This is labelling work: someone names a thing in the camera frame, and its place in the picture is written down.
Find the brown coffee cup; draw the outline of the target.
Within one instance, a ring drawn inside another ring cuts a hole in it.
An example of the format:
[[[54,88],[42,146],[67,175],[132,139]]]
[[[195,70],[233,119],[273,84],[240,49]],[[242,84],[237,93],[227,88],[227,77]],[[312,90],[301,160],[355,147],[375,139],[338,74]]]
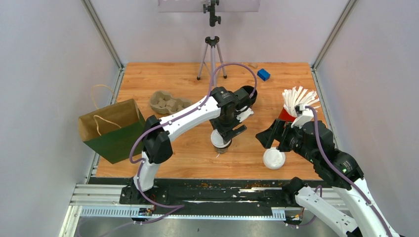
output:
[[[213,148],[214,148],[215,152],[217,152],[219,154],[223,154],[223,153],[226,153],[228,151],[228,148],[230,147],[230,145],[231,144],[227,144],[223,147],[213,145]]]

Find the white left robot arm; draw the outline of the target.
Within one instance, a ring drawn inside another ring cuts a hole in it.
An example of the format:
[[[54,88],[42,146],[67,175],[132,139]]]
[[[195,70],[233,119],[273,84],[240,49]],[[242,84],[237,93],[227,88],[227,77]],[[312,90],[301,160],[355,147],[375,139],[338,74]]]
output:
[[[213,131],[210,139],[217,149],[227,149],[234,137],[243,133],[243,121],[253,114],[257,98],[255,86],[247,91],[244,86],[232,92],[224,87],[210,89],[208,94],[192,106],[163,118],[147,118],[144,131],[134,142],[129,153],[131,163],[139,163],[133,177],[132,197],[139,204],[151,199],[151,188],[160,165],[173,155],[172,142],[180,135],[206,121]]]

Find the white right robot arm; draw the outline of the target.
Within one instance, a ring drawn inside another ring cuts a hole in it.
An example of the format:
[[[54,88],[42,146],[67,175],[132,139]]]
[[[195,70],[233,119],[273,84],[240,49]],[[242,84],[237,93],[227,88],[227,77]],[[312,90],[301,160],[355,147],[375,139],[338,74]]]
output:
[[[293,151],[312,163],[318,176],[340,196],[352,216],[329,204],[297,177],[292,178],[282,192],[286,205],[308,208],[340,237],[399,236],[375,204],[355,158],[335,147],[332,131],[321,121],[296,126],[276,119],[255,137],[265,148],[276,140],[278,151]]]

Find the white single cup lid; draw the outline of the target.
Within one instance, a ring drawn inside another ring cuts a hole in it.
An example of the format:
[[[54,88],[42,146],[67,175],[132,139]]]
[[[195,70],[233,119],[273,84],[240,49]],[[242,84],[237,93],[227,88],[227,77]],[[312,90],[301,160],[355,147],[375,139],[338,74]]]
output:
[[[213,130],[210,135],[210,141],[215,148],[224,149],[231,144],[231,140],[224,141],[217,129]]]

